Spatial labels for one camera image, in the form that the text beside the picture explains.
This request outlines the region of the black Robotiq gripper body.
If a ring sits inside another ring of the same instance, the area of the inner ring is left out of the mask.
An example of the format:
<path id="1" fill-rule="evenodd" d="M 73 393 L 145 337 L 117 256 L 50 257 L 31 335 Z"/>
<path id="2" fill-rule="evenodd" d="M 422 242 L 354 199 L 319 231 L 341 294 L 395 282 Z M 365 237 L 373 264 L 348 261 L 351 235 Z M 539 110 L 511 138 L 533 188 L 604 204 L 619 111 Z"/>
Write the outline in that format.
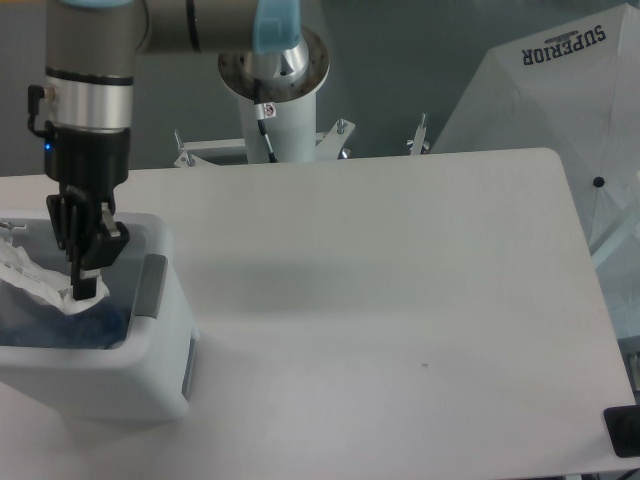
<path id="1" fill-rule="evenodd" d="M 45 123 L 45 174 L 95 198 L 113 196 L 129 175 L 131 129 L 89 131 Z"/>

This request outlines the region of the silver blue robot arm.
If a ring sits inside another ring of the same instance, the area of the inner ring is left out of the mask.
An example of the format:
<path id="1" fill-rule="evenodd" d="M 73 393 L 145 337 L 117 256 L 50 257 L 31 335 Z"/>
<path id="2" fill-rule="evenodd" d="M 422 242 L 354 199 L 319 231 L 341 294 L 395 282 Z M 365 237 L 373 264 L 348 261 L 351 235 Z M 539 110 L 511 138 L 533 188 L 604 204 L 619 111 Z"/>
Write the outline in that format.
<path id="1" fill-rule="evenodd" d="M 242 103 L 250 162 L 316 157 L 315 96 L 330 60 L 298 2 L 48 2 L 45 81 L 28 89 L 28 127 L 59 186 L 47 208 L 76 300 L 96 295 L 129 240 L 114 191 L 129 174 L 137 57 L 179 51 L 217 55 Z"/>

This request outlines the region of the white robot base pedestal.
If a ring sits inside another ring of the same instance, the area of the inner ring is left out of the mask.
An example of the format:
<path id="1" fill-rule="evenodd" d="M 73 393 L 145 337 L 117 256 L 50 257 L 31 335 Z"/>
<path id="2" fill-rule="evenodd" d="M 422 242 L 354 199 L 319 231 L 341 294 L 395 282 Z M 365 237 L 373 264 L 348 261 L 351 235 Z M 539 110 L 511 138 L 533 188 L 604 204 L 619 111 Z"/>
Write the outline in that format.
<path id="1" fill-rule="evenodd" d="M 221 53 L 218 70 L 238 103 L 250 164 L 313 161 L 316 97 L 330 70 L 316 32 L 303 26 L 299 42 L 279 52 Z"/>

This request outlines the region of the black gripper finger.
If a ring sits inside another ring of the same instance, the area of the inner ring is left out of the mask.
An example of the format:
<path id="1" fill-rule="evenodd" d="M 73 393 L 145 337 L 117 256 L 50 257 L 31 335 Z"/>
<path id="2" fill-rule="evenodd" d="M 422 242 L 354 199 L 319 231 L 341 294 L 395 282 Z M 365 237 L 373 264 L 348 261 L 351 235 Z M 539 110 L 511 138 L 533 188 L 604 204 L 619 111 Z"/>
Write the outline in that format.
<path id="1" fill-rule="evenodd" d="M 114 264 L 130 235 L 113 218 L 108 201 L 74 207 L 74 299 L 97 295 L 97 280 L 103 268 Z"/>
<path id="2" fill-rule="evenodd" d="M 95 275 L 87 275 L 83 257 L 89 251 L 95 215 L 88 194 L 72 185 L 60 185 L 59 192 L 46 198 L 58 248 L 70 264 L 72 286 L 94 286 Z"/>

